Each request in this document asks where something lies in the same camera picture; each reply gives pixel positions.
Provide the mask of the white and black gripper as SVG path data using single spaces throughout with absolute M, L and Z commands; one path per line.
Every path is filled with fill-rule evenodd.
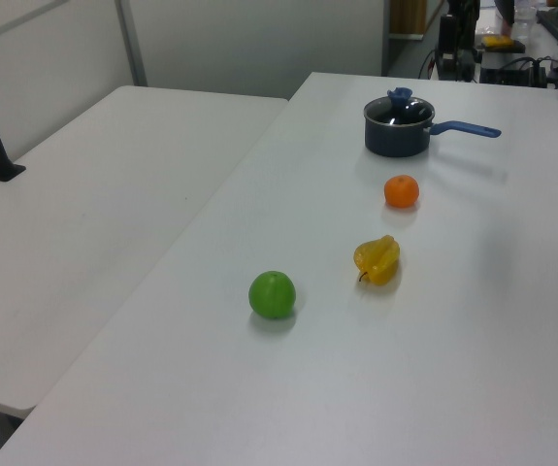
M 441 64 L 450 64 L 456 55 L 458 65 L 475 64 L 476 26 L 473 22 L 479 18 L 480 1 L 447 0 L 447 5 L 448 15 L 442 16 L 440 21 L 437 60 Z M 457 36 L 456 19 L 460 21 Z

